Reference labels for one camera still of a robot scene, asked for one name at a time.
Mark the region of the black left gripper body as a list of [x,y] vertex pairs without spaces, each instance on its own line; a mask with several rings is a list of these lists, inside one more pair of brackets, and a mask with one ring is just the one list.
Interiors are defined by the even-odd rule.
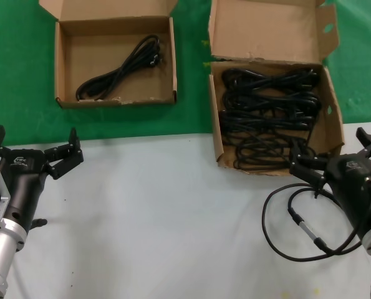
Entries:
[[10,200],[4,218],[31,229],[34,214],[47,177],[47,159],[38,149],[3,149],[2,157],[9,166]]

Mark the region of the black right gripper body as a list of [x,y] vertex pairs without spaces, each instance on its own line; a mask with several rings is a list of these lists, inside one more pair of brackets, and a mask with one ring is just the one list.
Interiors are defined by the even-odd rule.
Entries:
[[345,154],[329,160],[325,177],[357,235],[371,229],[371,159]]

